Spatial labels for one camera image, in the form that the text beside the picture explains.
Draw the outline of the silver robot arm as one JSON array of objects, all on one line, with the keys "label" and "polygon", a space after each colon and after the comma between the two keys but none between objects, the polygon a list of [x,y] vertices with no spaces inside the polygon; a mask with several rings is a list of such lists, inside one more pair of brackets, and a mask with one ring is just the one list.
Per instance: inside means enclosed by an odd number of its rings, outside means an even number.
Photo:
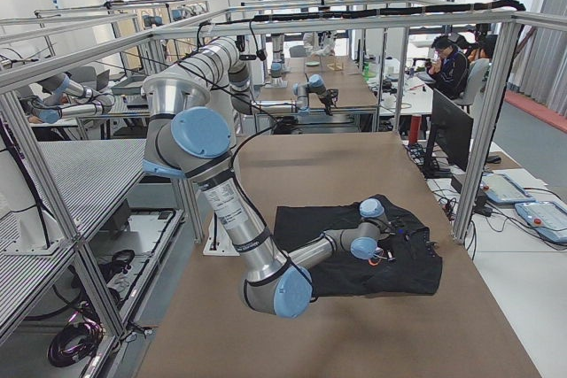
[{"label": "silver robot arm", "polygon": [[295,82],[293,85],[283,79],[285,59],[284,59],[284,35],[276,34],[273,40],[273,61],[270,68],[270,80],[264,89],[274,89],[276,94],[288,95],[283,99],[276,100],[252,98],[250,93],[237,92],[236,87],[232,87],[231,103],[234,109],[246,115],[254,115],[255,112],[266,115],[282,115],[287,113],[297,113],[298,115],[308,115],[310,113],[310,96],[316,95],[319,102],[323,105],[323,110],[327,115],[332,114],[332,108],[336,107],[338,100],[338,90],[328,88],[320,74],[307,76],[304,82]]},{"label": "silver robot arm", "polygon": [[322,232],[305,246],[280,250],[268,225],[244,192],[232,165],[233,131],[224,117],[207,108],[213,89],[227,81],[236,94],[247,89],[249,75],[237,43],[218,37],[188,58],[148,77],[143,89],[151,98],[143,169],[170,179],[197,183],[247,267],[240,295],[256,312],[296,318],[313,295],[312,266],[337,251],[370,260],[388,236],[389,220],[371,197],[359,207],[357,228]]}]

